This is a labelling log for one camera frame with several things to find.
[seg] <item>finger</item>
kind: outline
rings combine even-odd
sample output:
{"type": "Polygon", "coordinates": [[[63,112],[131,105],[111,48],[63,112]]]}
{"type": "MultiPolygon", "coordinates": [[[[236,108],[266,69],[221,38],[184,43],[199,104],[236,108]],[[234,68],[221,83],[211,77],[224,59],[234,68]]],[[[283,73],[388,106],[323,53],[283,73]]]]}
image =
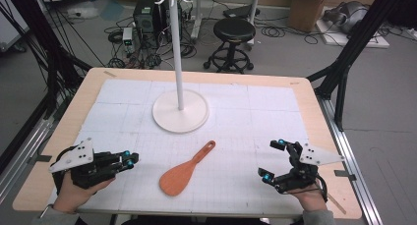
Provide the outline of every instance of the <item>finger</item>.
{"type": "Polygon", "coordinates": [[[99,184],[97,184],[97,185],[95,185],[95,186],[91,187],[90,189],[91,189],[92,191],[97,192],[98,190],[101,190],[101,189],[106,188],[106,187],[107,187],[108,185],[110,185],[110,184],[111,184],[111,182],[113,182],[114,180],[116,180],[116,177],[114,177],[114,178],[112,178],[112,179],[109,179],[109,180],[107,180],[107,181],[101,182],[101,183],[99,183],[99,184]]]}

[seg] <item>round white base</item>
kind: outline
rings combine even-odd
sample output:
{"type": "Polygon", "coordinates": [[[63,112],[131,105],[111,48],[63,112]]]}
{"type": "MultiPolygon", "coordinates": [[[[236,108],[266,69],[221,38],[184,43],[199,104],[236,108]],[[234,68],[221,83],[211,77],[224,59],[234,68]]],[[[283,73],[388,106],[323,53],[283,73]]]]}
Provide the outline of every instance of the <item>round white base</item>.
{"type": "Polygon", "coordinates": [[[164,130],[186,134],[201,127],[209,117],[205,98],[192,90],[183,90],[184,109],[178,109],[177,91],[162,94],[153,105],[153,119],[164,130]]]}

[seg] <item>wooden table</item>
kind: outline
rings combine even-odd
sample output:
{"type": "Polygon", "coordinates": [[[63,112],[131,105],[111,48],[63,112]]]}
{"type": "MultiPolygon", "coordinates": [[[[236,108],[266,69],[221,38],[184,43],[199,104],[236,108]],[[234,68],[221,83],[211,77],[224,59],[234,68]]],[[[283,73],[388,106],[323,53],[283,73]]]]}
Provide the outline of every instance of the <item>wooden table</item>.
{"type": "MultiPolygon", "coordinates": [[[[175,82],[175,74],[172,71],[91,69],[42,152],[43,155],[52,155],[51,161],[35,163],[13,203],[14,209],[41,211],[47,205],[54,188],[48,168],[64,148],[74,143],[101,86],[108,79],[175,82]]],[[[183,82],[290,87],[295,93],[310,143],[337,153],[322,110],[310,82],[306,79],[183,72],[183,82]]],[[[348,178],[336,177],[334,170],[343,171],[342,163],[320,167],[321,175],[328,184],[328,206],[333,211],[334,217],[346,219],[361,217],[362,212],[348,178]]]]}

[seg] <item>stool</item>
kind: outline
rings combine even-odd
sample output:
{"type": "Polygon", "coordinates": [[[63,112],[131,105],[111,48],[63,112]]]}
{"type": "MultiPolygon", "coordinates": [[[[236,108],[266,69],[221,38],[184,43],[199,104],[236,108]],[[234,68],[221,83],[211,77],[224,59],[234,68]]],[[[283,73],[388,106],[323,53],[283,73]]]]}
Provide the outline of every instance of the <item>stool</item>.
{"type": "Polygon", "coordinates": [[[223,43],[212,53],[208,58],[208,61],[204,63],[205,69],[208,69],[211,62],[217,67],[217,72],[231,71],[230,68],[234,67],[237,72],[243,74],[243,70],[254,69],[254,65],[249,60],[248,55],[236,46],[242,42],[246,42],[254,38],[255,27],[241,19],[227,18],[222,19],[215,23],[213,28],[214,34],[220,38],[223,43]],[[229,47],[224,47],[224,44],[228,42],[229,47]],[[227,50],[227,55],[218,56],[217,53],[227,50]],[[243,55],[241,58],[235,58],[235,52],[243,55]]]}

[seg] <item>gray floor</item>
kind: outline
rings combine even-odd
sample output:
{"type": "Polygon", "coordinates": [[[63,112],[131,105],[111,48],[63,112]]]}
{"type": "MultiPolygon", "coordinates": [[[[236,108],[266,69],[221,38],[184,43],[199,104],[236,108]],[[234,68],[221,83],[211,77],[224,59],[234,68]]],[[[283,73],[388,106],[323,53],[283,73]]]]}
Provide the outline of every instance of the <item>gray floor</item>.
{"type": "MultiPolygon", "coordinates": [[[[82,1],[73,0],[60,4],[60,7],[82,1]]],[[[76,23],[74,27],[103,63],[107,63],[111,58],[111,44],[103,30],[131,16],[132,4],[97,0],[94,6],[100,16],[76,23]]],[[[210,1],[203,2],[204,17],[221,18],[224,6],[217,4],[213,10],[211,6],[210,1]]],[[[287,13],[287,10],[261,8],[259,18],[281,18],[287,13]]],[[[207,21],[203,24],[196,44],[198,52],[193,58],[183,59],[184,71],[215,72],[215,69],[203,69],[203,63],[218,45],[218,39],[211,32],[213,23],[207,21]]],[[[100,67],[75,33],[68,26],[65,28],[77,56],[100,67]]],[[[308,44],[304,36],[291,33],[281,38],[270,38],[258,29],[255,46],[248,51],[255,69],[246,74],[307,77],[330,65],[342,49],[324,45],[319,37],[318,40],[318,44],[308,44]]],[[[389,49],[366,48],[354,63],[348,79],[343,125],[384,224],[415,224],[417,176],[412,162],[417,157],[417,115],[414,113],[417,107],[414,92],[417,89],[417,43],[392,34],[386,40],[389,49]]],[[[163,62],[157,69],[171,70],[171,67],[163,62]]],[[[3,152],[45,94],[45,84],[30,52],[3,54],[0,80],[0,152],[3,152]]],[[[29,224],[37,214],[14,211],[11,205],[29,171],[30,166],[1,203],[1,224],[29,224]]],[[[88,214],[86,221],[90,225],[108,224],[109,216],[88,214]]],[[[287,222],[272,221],[276,225],[287,222]]],[[[365,223],[364,219],[337,221],[337,224],[365,223]]]]}

